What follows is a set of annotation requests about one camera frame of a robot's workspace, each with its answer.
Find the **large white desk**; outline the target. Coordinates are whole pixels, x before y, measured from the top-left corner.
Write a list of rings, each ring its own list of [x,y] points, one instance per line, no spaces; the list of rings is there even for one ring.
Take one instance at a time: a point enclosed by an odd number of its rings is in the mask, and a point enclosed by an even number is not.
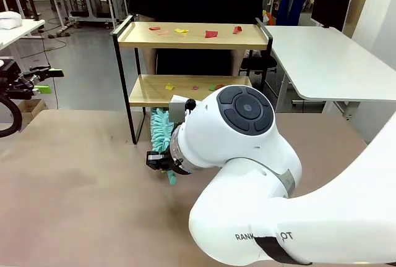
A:
[[[268,26],[284,70],[276,112],[289,84],[300,98],[335,103],[350,120],[362,102],[396,101],[396,71],[335,28]]]

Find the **black computer monitor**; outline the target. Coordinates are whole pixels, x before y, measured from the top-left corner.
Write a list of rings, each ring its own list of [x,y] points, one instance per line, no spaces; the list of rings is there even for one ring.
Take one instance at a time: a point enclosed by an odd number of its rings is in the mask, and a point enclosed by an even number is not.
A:
[[[311,19],[342,32],[350,2],[351,0],[314,0]]]

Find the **black office chair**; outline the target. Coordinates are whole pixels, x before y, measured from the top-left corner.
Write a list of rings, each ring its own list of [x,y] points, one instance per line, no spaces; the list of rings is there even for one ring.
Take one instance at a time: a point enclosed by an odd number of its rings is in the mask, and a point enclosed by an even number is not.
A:
[[[264,87],[268,84],[266,82],[267,74],[269,72],[277,73],[277,61],[265,51],[249,50],[245,52],[239,71],[245,72],[247,77],[251,72],[261,75],[259,90],[263,93]]]

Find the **small white desk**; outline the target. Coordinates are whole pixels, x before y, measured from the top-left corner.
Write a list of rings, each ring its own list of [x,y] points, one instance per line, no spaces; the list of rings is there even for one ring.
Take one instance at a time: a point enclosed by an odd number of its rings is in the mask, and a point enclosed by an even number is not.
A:
[[[28,37],[28,35],[32,31],[42,27],[44,24],[45,24],[44,20],[35,21],[32,19],[23,19],[22,26],[10,30],[0,29],[0,51],[9,48],[13,60],[17,63],[17,65],[19,66],[22,72],[26,72],[27,69],[23,65],[23,62],[21,60],[15,42],[21,38],[29,38],[29,37],[41,39],[40,36]]]

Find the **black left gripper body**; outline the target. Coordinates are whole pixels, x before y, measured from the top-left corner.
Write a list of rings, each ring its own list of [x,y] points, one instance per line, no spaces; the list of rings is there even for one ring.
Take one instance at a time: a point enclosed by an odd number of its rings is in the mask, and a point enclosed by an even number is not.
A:
[[[0,65],[0,94],[15,100],[29,100],[33,96],[34,84],[31,72],[22,72],[18,64],[6,59]]]

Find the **open cardboard box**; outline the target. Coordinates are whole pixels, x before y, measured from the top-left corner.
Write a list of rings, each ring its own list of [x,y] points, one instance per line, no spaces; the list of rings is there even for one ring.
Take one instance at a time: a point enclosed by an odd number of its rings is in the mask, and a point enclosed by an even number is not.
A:
[[[22,113],[23,126],[31,123],[31,121],[34,120],[41,111],[48,109],[43,99],[23,100],[18,105],[18,108]]]

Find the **two-tier wooden metal shelf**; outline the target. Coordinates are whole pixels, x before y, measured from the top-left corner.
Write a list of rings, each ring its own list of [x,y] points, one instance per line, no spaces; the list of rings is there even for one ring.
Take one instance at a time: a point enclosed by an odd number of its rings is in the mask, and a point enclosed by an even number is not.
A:
[[[160,27],[161,30],[150,31],[149,27]],[[250,85],[248,77],[231,76],[192,76],[192,75],[146,75],[137,65],[137,80],[131,91],[127,89],[121,56],[122,47],[131,47],[135,58],[139,58],[139,49],[230,49],[263,50],[270,54],[273,37],[265,25],[257,20],[256,24],[242,24],[242,32],[234,35],[235,26],[229,23],[173,23],[173,22],[136,22],[133,16],[128,16],[112,33],[119,76],[123,89],[124,103],[126,105],[127,119],[131,131],[133,144],[139,141],[143,122],[133,122],[131,109],[168,107],[173,95],[181,95],[196,100],[201,100],[210,94],[209,87],[222,84]],[[189,30],[188,33],[177,33],[176,28]],[[158,36],[162,31],[168,30],[169,34]],[[205,31],[217,31],[216,38],[205,38]],[[170,83],[175,88],[170,91],[165,86]]]

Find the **teal microfiber duster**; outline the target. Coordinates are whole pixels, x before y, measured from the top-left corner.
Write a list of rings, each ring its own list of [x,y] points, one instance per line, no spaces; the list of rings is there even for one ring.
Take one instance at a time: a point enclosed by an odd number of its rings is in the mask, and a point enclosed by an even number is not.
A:
[[[150,134],[153,151],[162,156],[169,156],[171,134],[174,124],[169,120],[169,111],[152,108],[150,113]]]

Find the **white cloth bundle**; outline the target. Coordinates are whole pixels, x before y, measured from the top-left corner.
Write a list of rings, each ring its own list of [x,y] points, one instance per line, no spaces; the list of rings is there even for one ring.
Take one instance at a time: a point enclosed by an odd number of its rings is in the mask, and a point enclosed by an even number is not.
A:
[[[0,29],[12,30],[23,25],[22,16],[13,11],[0,12]]]

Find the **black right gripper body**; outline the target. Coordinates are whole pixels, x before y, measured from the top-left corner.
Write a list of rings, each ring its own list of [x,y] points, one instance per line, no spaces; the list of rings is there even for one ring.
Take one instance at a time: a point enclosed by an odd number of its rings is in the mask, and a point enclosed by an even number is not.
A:
[[[166,151],[148,151],[146,154],[146,165],[153,170],[172,171],[174,160],[171,153]]]

